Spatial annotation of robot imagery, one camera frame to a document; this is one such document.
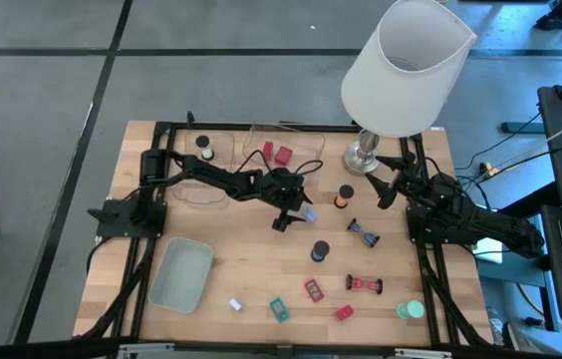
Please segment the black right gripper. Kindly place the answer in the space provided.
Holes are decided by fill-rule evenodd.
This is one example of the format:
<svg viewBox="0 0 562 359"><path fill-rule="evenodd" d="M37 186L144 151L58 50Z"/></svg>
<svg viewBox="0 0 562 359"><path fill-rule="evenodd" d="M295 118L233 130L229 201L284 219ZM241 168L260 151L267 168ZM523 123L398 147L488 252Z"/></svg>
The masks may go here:
<svg viewBox="0 0 562 359"><path fill-rule="evenodd" d="M375 156L375 159L393 172L399 171L395 177L393 188L387 181L383 181L371 173L365 173L366 179L379 198L378 208L389 208L394 203L398 193L407 197L423 197L428 194L426 164L421 162L415 154L406 154L402 157Z"/></svg>

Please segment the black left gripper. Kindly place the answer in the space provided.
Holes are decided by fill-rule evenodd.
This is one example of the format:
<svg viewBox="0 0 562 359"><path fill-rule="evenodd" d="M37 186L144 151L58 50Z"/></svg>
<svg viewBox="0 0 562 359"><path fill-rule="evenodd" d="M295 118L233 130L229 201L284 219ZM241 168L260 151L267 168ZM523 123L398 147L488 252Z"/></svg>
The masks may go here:
<svg viewBox="0 0 562 359"><path fill-rule="evenodd" d="M304 191L304 176L290 173L286 168L277 168L261 180L260 199L265 203L279 209L299 209L305 212L313 207L313 202ZM284 232L287 227L295 221L306 221L305 218L282 210L272 222L272 228Z"/></svg>

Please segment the orange sand timer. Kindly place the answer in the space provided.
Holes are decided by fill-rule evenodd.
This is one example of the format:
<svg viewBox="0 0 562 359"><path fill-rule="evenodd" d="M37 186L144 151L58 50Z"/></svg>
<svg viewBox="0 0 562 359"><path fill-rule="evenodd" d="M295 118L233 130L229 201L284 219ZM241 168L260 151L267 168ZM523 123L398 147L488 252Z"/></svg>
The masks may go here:
<svg viewBox="0 0 562 359"><path fill-rule="evenodd" d="M349 199L354 196L354 188L349 184L343 184L340 186L337 196L334 199L334 205L337 208L345 208Z"/></svg>

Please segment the indigo blue sand timer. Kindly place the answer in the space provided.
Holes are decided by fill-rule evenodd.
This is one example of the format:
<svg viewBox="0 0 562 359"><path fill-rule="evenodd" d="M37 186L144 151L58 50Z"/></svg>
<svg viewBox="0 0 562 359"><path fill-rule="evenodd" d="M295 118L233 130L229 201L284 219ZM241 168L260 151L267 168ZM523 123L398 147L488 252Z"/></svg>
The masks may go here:
<svg viewBox="0 0 562 359"><path fill-rule="evenodd" d="M356 234L362 243L368 247L375 247L381 239L379 235L365 231L355 217L348 224L347 230Z"/></svg>

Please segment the red rectangular gadget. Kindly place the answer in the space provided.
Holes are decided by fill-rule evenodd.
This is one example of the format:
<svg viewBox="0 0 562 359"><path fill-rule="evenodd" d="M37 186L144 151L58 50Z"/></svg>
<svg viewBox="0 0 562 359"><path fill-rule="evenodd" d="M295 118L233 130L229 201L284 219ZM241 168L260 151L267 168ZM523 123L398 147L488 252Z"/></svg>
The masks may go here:
<svg viewBox="0 0 562 359"><path fill-rule="evenodd" d="M307 290L310 298L314 302L319 302L320 300L325 298L325 295L320 288L319 284L315 279L310 279L304 283L304 287Z"/></svg>

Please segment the teal rectangular gadget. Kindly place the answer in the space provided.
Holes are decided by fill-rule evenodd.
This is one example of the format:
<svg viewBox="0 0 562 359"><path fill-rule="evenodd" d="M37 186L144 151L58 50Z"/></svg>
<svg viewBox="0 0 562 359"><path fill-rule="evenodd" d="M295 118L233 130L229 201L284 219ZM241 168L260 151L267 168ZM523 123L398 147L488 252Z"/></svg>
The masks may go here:
<svg viewBox="0 0 562 359"><path fill-rule="evenodd" d="M290 318L289 311L280 297L273 299L269 306L279 323L283 323Z"/></svg>

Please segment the red sand timer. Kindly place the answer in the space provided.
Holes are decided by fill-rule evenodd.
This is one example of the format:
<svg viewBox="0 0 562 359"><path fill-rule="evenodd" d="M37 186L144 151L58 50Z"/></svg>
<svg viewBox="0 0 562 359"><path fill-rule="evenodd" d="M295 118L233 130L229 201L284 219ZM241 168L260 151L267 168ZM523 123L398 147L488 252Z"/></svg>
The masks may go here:
<svg viewBox="0 0 562 359"><path fill-rule="evenodd" d="M348 274L345 279L345 286L347 290L361 290L366 289L381 295L384 291L384 284L381 278L368 279L352 274Z"/></svg>

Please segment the green sand timer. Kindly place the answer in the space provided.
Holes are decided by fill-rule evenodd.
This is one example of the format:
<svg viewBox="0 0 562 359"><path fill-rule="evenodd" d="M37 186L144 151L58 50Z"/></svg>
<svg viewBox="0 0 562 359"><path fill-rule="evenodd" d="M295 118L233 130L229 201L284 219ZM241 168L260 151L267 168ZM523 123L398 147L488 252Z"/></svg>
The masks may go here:
<svg viewBox="0 0 562 359"><path fill-rule="evenodd" d="M396 311L401 319L419 319L424 315L424 305L418 300L411 300L398 304Z"/></svg>

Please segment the wide clear plastic bin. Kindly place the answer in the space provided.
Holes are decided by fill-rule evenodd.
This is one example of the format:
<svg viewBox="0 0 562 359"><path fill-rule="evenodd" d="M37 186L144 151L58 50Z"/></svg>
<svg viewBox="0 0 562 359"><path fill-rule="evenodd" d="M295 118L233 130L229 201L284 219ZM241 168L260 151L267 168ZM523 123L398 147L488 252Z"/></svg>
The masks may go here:
<svg viewBox="0 0 562 359"><path fill-rule="evenodd" d="M291 173L301 174L317 166L315 160L321 157L325 137L317 133L301 132L280 125L255 124L251 126L245 138L242 154L247 158L256 150L263 153L265 142L274 144L274 157L281 146L293 151L292 159L286 167L276 165L274 157L271 162L266 161L271 169L286 168Z"/></svg>

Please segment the white shade silver table lamp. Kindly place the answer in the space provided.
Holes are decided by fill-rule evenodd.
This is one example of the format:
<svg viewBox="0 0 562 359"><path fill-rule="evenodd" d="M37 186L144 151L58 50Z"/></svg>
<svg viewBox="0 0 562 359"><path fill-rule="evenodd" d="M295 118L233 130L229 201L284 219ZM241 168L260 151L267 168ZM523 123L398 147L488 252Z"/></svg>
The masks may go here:
<svg viewBox="0 0 562 359"><path fill-rule="evenodd" d="M374 171L380 138L406 138L436 121L476 40L436 0L397 0L344 77L341 98L360 126L343 154L356 175Z"/></svg>

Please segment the white sand timer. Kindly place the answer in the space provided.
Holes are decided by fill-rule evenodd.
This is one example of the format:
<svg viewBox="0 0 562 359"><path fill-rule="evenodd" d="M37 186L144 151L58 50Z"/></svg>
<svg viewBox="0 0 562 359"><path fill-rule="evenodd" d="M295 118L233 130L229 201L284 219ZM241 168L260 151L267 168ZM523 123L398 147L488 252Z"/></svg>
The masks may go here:
<svg viewBox="0 0 562 359"><path fill-rule="evenodd" d="M195 143L201 150L201 157L206 161L212 161L214 158L214 150L210 146L209 137L206 135L198 136Z"/></svg>

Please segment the white box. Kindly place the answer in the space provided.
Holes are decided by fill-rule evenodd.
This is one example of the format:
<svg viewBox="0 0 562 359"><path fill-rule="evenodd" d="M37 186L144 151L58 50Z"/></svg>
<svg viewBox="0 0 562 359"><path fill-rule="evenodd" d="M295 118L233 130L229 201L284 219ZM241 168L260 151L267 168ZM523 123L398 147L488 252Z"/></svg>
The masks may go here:
<svg viewBox="0 0 562 359"><path fill-rule="evenodd" d="M504 248L501 242L486 237L474 245L472 253L478 259L501 264L503 261L503 250Z"/></svg>

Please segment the grey plastic bin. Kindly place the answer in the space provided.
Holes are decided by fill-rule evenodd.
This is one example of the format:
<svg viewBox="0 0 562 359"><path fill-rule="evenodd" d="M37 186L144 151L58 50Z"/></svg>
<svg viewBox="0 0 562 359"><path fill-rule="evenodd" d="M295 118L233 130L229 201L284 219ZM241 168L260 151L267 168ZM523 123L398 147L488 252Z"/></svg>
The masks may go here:
<svg viewBox="0 0 562 359"><path fill-rule="evenodd" d="M173 238L149 290L149 302L177 313L192 313L200 301L212 261L209 245Z"/></svg>

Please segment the dark desk foot bar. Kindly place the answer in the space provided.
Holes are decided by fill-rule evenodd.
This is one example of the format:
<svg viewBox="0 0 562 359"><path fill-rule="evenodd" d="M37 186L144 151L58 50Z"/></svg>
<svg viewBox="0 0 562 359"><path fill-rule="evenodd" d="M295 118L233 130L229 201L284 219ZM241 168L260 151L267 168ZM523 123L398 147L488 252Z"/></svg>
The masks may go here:
<svg viewBox="0 0 562 359"><path fill-rule="evenodd" d="M544 135L544 126L542 123L519 123L519 122L503 122L500 130L505 134L525 134L525 135Z"/></svg>

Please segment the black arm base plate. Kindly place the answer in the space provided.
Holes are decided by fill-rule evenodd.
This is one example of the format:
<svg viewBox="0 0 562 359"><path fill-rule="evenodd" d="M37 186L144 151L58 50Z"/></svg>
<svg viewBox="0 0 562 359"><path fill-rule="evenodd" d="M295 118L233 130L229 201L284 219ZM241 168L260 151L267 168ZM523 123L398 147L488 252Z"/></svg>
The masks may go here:
<svg viewBox="0 0 562 359"><path fill-rule="evenodd" d="M473 245L483 239L481 234L460 229L456 220L442 219L423 206L408 206L406 216L412 242Z"/></svg>
<svg viewBox="0 0 562 359"><path fill-rule="evenodd" d="M98 222L101 237L157 238L163 233L167 203L143 199L110 199L87 213Z"/></svg>

